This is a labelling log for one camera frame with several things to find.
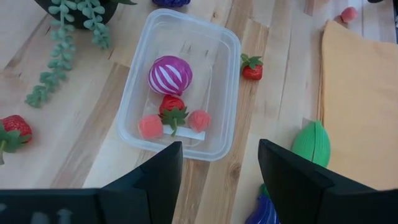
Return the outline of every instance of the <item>yellow cloth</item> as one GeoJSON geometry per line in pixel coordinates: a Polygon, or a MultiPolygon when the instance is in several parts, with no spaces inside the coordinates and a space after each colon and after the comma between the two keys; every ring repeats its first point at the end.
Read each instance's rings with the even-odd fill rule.
{"type": "Polygon", "coordinates": [[[328,168],[375,189],[398,187],[398,45],[334,21],[322,41],[322,120],[328,168]]]}

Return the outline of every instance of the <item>clear plastic container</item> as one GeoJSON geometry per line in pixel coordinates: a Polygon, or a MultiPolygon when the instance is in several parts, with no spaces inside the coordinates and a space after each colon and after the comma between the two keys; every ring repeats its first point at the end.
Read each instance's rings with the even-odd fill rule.
{"type": "Polygon", "coordinates": [[[231,149],[238,102],[241,44],[230,30],[169,9],[152,12],[146,21],[124,88],[118,113],[118,132],[128,144],[159,152],[174,141],[183,142],[187,158],[215,161],[231,149]],[[145,140],[139,120],[159,113],[163,96],[153,92],[147,76],[154,61],[164,55],[186,60],[193,71],[191,85],[181,98],[188,111],[211,115],[205,133],[179,127],[177,136],[145,140]]]}

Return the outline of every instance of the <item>wooden table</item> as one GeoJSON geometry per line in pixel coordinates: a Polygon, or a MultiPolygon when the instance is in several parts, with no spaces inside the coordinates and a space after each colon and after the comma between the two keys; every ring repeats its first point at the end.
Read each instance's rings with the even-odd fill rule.
{"type": "MultiPolygon", "coordinates": [[[[69,81],[40,110],[24,99],[50,59],[50,17],[33,0],[0,3],[0,117],[21,114],[34,129],[29,146],[5,155],[0,188],[102,187],[154,155],[125,144],[115,125],[142,27],[156,8],[137,3],[118,7],[110,50],[91,45],[90,32],[75,33],[69,81]]],[[[229,154],[216,162],[184,160],[174,223],[244,223],[262,182],[258,140],[289,148],[303,120],[317,118],[322,27],[347,6],[359,10],[349,29],[395,42],[391,1],[192,0],[179,9],[231,29],[243,52],[263,56],[264,78],[241,80],[229,154]]]]}

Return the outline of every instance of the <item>pink and white striped ball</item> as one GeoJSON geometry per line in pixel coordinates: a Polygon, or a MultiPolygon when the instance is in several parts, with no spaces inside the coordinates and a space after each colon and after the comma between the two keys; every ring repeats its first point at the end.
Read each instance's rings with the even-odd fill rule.
{"type": "Polygon", "coordinates": [[[156,93],[181,96],[191,82],[191,67],[175,56],[158,58],[149,70],[148,84],[156,93]]]}

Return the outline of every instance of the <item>purple object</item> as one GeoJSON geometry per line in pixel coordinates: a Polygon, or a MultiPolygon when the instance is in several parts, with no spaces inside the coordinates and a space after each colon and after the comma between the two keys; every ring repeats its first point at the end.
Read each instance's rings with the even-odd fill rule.
{"type": "Polygon", "coordinates": [[[268,196],[260,194],[257,198],[257,208],[245,224],[279,224],[278,214],[268,196]]]}
{"type": "Polygon", "coordinates": [[[178,57],[163,56],[154,62],[147,80],[156,93],[181,96],[192,82],[192,70],[178,57]]]}
{"type": "Polygon", "coordinates": [[[161,7],[182,7],[191,0],[152,0],[152,2],[161,7]]]}

